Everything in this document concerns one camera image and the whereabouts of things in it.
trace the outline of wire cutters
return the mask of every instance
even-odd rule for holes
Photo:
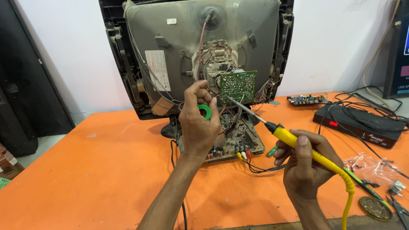
[[[388,203],[389,203],[391,206],[393,206],[393,207],[395,208],[396,213],[398,214],[398,216],[399,216],[400,220],[402,221],[403,225],[405,226],[406,230],[409,230],[409,223],[406,221],[406,218],[405,218],[405,215],[404,215],[404,214],[406,214],[406,215],[409,216],[408,210],[406,210],[406,208],[402,207],[402,205],[400,205],[400,203],[398,203],[398,202],[393,198],[393,196],[391,196],[391,199],[392,199],[392,200],[390,200],[390,199],[388,198],[388,196],[386,196],[386,200],[388,201]]]

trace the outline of green circuit board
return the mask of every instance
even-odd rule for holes
[[[223,104],[230,103],[229,96],[243,104],[254,101],[254,85],[257,71],[220,75],[220,99]]]

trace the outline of orange table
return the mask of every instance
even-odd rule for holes
[[[328,93],[329,99],[335,94]],[[288,129],[317,132],[312,117],[319,105],[294,107],[285,97],[276,101],[278,105],[264,105],[258,114]],[[160,135],[168,122],[140,121],[133,110],[90,115],[0,190],[0,229],[135,229],[172,172],[170,139]],[[277,139],[262,125],[256,131],[266,149],[271,149]],[[324,127],[322,135],[342,159],[370,153],[359,140],[338,131]],[[391,150],[370,145],[409,174],[408,143],[409,134],[403,133]],[[273,166],[273,159],[264,154],[252,162],[263,168]],[[385,187],[376,191],[384,196]],[[398,201],[409,207],[409,193],[402,194]],[[319,189],[318,200],[327,218],[342,216],[347,195],[339,176]],[[365,195],[356,189],[350,215],[364,215],[357,200]],[[283,186],[283,170],[252,174],[237,159],[204,164],[184,201],[189,229],[299,221]],[[175,229],[183,229],[182,212]]]

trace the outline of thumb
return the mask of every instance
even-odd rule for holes
[[[312,146],[306,136],[299,136],[295,144],[295,156],[297,158],[297,171],[299,175],[309,176],[312,174]]]
[[[210,124],[213,127],[220,125],[219,110],[217,109],[217,97],[214,97],[209,104],[211,110]]]

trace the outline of circuit board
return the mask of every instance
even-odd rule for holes
[[[238,121],[234,133],[229,134],[227,138],[223,138],[223,135],[217,137],[205,162],[237,158],[237,149],[239,149],[240,152],[250,151],[250,153],[254,155],[262,154],[265,150],[261,140],[253,134],[242,119]]]
[[[254,101],[254,84],[257,71],[237,72],[220,75],[220,99],[230,103],[229,96],[243,104]]]
[[[299,95],[297,97],[288,96],[287,100],[294,105],[304,105],[304,104],[316,104],[316,103],[327,103],[328,98],[323,95]]]

